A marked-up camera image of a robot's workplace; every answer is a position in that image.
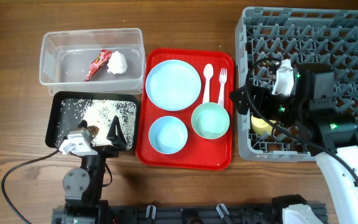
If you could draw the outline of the small light blue bowl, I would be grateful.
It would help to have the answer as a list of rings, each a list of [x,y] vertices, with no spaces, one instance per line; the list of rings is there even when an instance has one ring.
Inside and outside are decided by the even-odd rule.
[[[160,154],[170,155],[182,150],[188,140],[188,130],[180,119],[163,116],[149,129],[149,142]]]

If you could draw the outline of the white napkin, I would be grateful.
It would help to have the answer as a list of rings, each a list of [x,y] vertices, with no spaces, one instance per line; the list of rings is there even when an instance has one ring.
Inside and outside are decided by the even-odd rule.
[[[109,73],[122,74],[127,70],[126,58],[119,51],[115,51],[112,53],[107,66]]]

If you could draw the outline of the red ketchup packet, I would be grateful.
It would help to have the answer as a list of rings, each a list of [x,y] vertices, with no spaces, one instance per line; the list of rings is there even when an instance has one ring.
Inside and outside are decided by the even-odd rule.
[[[84,81],[90,81],[92,76],[111,58],[111,55],[112,51],[102,49],[96,59],[90,63],[89,71]]]

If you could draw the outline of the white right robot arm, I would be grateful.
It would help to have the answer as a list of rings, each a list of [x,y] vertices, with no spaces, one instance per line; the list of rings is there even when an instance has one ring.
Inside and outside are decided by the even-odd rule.
[[[252,72],[266,62],[275,73],[283,64],[278,58],[254,62],[230,100],[240,114],[252,113],[274,131],[306,144],[329,187],[338,220],[358,223],[358,125],[353,115],[336,109],[333,69],[299,64],[288,75],[295,94],[284,95],[251,83]]]

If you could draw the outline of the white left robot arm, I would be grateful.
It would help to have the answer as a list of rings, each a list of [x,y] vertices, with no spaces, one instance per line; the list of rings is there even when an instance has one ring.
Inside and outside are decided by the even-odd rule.
[[[63,138],[62,154],[81,157],[81,166],[67,172],[63,178],[65,208],[59,215],[54,211],[52,223],[117,223],[106,200],[101,200],[104,173],[110,171],[107,158],[119,156],[115,146],[92,145],[94,136],[83,120]]]

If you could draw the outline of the black waste tray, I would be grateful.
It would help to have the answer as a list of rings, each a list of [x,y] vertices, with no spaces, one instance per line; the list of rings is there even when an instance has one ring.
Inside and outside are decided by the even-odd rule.
[[[137,111],[135,114],[134,145],[132,149],[135,148],[136,141],[137,141],[139,116],[140,116],[140,103],[135,96],[114,94],[114,93],[90,93],[90,92],[74,92],[74,91],[60,91],[56,93],[53,97],[52,107],[51,107],[51,112],[50,112],[50,117],[47,127],[47,133],[45,137],[45,143],[48,147],[58,147],[54,145],[54,140],[57,132],[58,116],[60,114],[59,108],[60,108],[61,101],[66,98],[88,99],[88,100],[133,101],[137,105]]]

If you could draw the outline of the grey dishwasher rack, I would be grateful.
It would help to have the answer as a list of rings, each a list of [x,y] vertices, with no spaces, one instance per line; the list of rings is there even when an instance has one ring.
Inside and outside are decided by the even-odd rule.
[[[249,67],[265,57],[289,59],[293,65],[322,63],[335,73],[339,112],[358,120],[358,11],[247,7],[235,29],[239,86],[246,81],[273,87],[267,68]]]

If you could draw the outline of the spilled rice pile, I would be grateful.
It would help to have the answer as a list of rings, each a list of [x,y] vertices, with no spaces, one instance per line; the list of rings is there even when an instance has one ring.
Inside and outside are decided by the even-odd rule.
[[[137,105],[133,101],[117,100],[88,100],[66,98],[61,101],[54,145],[59,146],[63,138],[85,120],[88,126],[99,129],[94,137],[94,146],[104,146],[111,142],[107,140],[108,131],[115,117],[119,118],[121,130],[127,143],[127,150],[134,145],[135,114]]]

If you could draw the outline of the yellow cup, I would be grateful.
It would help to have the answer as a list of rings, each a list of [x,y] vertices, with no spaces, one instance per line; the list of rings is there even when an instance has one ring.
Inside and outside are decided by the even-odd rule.
[[[268,123],[266,123],[262,118],[257,118],[252,115],[250,117],[250,121],[251,121],[252,129],[254,133],[256,133],[257,135],[261,136],[265,133],[269,133],[269,134],[272,133],[273,127]]]

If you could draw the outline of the pink plastic fork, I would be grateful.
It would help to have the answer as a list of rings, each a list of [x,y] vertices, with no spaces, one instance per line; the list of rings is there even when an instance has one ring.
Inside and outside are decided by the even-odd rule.
[[[218,96],[218,105],[224,107],[224,92],[225,92],[225,84],[227,82],[227,69],[222,68],[219,73],[219,82],[220,82],[220,89],[219,89],[219,96]]]

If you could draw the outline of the mint green bowl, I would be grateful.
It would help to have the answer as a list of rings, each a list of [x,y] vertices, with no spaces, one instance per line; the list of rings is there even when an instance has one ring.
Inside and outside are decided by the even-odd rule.
[[[195,133],[204,139],[218,139],[229,129],[228,112],[217,103],[203,103],[191,115],[191,125]]]

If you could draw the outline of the white plastic spoon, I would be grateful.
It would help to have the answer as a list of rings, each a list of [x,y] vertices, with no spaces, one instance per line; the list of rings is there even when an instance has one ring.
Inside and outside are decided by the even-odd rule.
[[[205,77],[203,103],[208,103],[210,100],[210,81],[214,75],[214,68],[210,63],[206,64],[206,66],[204,67],[203,75]]]

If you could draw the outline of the clear plastic bin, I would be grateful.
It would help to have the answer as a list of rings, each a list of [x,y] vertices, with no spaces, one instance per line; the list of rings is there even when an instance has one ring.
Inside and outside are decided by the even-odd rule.
[[[103,50],[118,51],[127,62],[121,74],[104,64],[86,81],[90,64]],[[139,28],[88,29],[48,32],[40,52],[39,81],[51,95],[59,91],[142,93],[145,49]]]

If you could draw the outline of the light blue plate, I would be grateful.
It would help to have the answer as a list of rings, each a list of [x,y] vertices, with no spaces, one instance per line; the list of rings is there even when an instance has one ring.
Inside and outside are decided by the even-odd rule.
[[[166,111],[180,111],[191,106],[201,92],[201,78],[196,69],[182,60],[166,60],[154,66],[145,81],[150,101]]]

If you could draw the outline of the red serving tray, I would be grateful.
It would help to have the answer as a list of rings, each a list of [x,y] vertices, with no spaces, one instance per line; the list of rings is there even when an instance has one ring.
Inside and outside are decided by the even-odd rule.
[[[234,89],[234,62],[230,55],[224,52],[204,50],[185,50],[159,48],[151,51],[147,57],[145,81],[151,69],[166,60],[182,60],[192,65],[201,78],[201,92],[198,99],[186,109],[180,111],[166,111],[155,106],[147,96],[145,82],[142,94],[142,104],[138,125],[136,155],[144,164],[151,166],[166,166],[187,169],[222,170],[232,158],[232,119],[233,103],[229,93]],[[214,75],[210,81],[209,102],[218,103],[220,82],[219,73],[222,68],[227,69],[227,82],[224,92],[224,109],[230,117],[228,131],[218,139],[204,139],[197,135],[191,125],[191,115],[197,106],[203,104],[205,77],[203,70],[210,63],[214,68]],[[152,123],[163,116],[174,116],[184,122],[188,130],[188,140],[182,150],[175,154],[158,153],[149,142],[149,129]]]

